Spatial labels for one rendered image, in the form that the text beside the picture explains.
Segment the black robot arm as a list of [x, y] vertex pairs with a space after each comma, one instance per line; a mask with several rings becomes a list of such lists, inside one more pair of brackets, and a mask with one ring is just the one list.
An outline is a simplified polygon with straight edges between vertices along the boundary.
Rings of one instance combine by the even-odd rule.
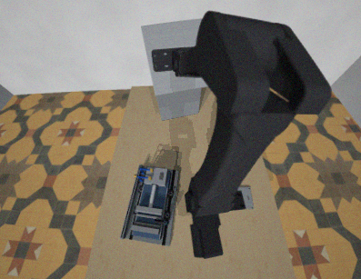
[[288, 25], [238, 15], [207, 11], [195, 46], [151, 54], [154, 71], [202, 77], [216, 96], [215, 129], [185, 200], [194, 257], [223, 255], [219, 214], [246, 209], [237, 190], [260, 155], [296, 115], [319, 115], [331, 86]]

